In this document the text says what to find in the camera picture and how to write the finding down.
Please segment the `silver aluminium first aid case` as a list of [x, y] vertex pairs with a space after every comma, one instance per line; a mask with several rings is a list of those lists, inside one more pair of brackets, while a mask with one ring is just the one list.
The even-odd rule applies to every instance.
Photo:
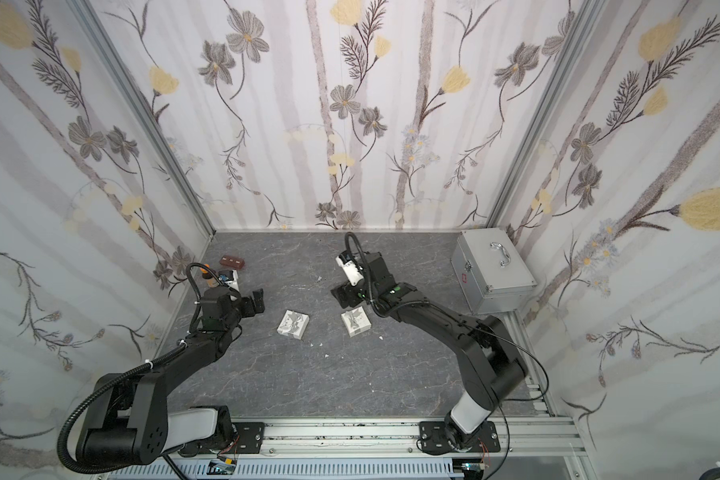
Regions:
[[512, 241], [498, 228], [462, 231], [451, 265], [475, 315], [517, 310], [537, 286]]

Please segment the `small brown block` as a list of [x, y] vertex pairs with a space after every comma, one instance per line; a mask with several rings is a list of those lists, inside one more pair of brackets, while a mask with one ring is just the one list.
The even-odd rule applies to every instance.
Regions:
[[238, 256], [223, 255], [219, 260], [219, 264], [232, 270], [242, 270], [245, 267], [245, 260]]

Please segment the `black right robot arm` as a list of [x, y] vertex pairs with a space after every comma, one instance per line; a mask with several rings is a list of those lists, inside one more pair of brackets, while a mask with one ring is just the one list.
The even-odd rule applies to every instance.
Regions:
[[353, 232], [344, 235], [345, 249], [336, 257], [347, 281], [331, 290], [344, 309], [366, 303], [380, 318], [414, 326], [448, 347], [456, 356], [464, 393], [445, 417], [453, 443], [465, 443], [499, 410], [525, 380], [529, 357], [541, 362], [510, 338], [501, 319], [459, 314], [395, 280], [383, 255], [365, 251]]

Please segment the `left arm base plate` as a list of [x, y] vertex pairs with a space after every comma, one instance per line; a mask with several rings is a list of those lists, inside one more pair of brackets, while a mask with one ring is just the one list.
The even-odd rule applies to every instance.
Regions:
[[178, 454], [186, 458], [200, 454], [258, 454], [264, 433], [264, 422], [223, 420], [217, 424], [212, 435], [189, 442], [178, 451]]

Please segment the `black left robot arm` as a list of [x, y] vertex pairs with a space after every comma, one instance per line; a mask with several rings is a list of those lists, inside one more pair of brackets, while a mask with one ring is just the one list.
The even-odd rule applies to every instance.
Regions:
[[168, 353], [98, 380], [60, 428], [56, 453], [66, 469], [101, 474], [148, 465], [192, 441], [169, 441], [169, 395], [222, 358], [241, 320], [264, 313], [265, 303], [262, 289], [244, 296], [207, 265], [192, 262], [185, 276], [195, 295], [187, 335]]

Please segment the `aluminium mounting rail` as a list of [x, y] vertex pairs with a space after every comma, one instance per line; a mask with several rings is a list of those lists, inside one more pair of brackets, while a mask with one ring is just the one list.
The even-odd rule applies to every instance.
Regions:
[[[223, 458], [402, 458], [430, 455], [417, 447], [418, 423], [436, 418], [252, 418], [264, 422], [258, 454], [219, 455]], [[491, 416], [499, 436], [498, 453], [434, 455], [470, 458], [494, 464], [512, 457], [568, 458], [586, 456], [584, 441], [567, 417]]]

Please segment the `left white bow gift box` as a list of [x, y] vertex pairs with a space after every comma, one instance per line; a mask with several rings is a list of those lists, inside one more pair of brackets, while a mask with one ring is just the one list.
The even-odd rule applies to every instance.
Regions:
[[308, 326], [310, 317], [293, 310], [287, 310], [280, 324], [277, 333], [286, 337], [301, 340]]

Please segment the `brown bottle orange cap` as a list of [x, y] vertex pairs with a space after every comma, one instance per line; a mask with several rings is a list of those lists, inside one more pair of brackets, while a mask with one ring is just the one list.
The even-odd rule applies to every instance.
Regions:
[[214, 276], [213, 276], [213, 274], [211, 273], [211, 271], [209, 270], [209, 266], [208, 266], [208, 265], [205, 265], [203, 268], [201, 268], [201, 276], [202, 276], [203, 279], [206, 279], [206, 280], [212, 280], [212, 279], [214, 279]]

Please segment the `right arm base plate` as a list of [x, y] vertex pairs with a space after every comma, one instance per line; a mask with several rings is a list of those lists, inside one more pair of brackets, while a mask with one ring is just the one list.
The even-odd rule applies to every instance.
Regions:
[[484, 421], [478, 429], [468, 436], [466, 442], [455, 447], [452, 440], [455, 435], [447, 432], [444, 421], [421, 421], [418, 423], [419, 437], [417, 447], [430, 455], [450, 453], [498, 453], [501, 444], [493, 422]]

